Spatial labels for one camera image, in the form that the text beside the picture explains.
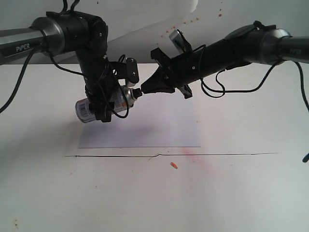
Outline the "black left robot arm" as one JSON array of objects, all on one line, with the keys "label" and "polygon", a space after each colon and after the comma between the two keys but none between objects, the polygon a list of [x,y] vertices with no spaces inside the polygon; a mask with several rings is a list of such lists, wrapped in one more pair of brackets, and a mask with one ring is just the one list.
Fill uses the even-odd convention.
[{"label": "black left robot arm", "polygon": [[46,54],[51,61],[61,54],[74,52],[85,81],[86,98],[75,104],[75,112],[83,123],[110,122],[112,116],[126,118],[138,97],[137,62],[122,55],[118,61],[107,57],[108,26],[98,16],[74,10],[47,12],[24,29],[0,33],[0,62],[24,58],[22,70],[12,94],[2,106],[5,110],[19,89],[30,59],[36,53]]}]

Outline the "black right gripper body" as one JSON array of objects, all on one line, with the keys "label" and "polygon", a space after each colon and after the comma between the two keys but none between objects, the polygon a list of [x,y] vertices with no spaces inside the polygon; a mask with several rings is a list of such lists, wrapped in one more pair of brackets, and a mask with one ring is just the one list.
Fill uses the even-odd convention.
[{"label": "black right gripper body", "polygon": [[164,72],[168,86],[178,89],[184,98],[188,99],[193,96],[188,85],[198,79],[197,71],[202,51],[199,49],[169,58],[160,48],[156,48],[151,51],[151,58],[159,65],[158,69]]}]

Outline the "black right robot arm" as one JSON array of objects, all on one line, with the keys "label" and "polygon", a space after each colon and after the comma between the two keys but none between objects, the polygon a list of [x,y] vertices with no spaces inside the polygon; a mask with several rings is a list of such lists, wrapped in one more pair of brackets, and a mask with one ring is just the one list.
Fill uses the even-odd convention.
[{"label": "black right robot arm", "polygon": [[265,26],[259,21],[243,26],[225,38],[196,49],[176,29],[170,40],[179,55],[169,58],[160,48],[151,51],[151,59],[159,67],[141,85],[144,94],[173,93],[179,89],[185,98],[192,97],[189,84],[222,70],[252,63],[274,65],[282,61],[308,63],[308,37],[294,37],[276,25]]}]

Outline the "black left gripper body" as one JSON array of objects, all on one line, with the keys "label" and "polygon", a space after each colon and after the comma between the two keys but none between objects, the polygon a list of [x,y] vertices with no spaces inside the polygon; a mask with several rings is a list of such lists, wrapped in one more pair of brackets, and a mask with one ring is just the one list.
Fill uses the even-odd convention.
[{"label": "black left gripper body", "polygon": [[84,62],[84,81],[87,95],[106,97],[117,89],[119,79],[127,77],[126,64],[123,62]]}]

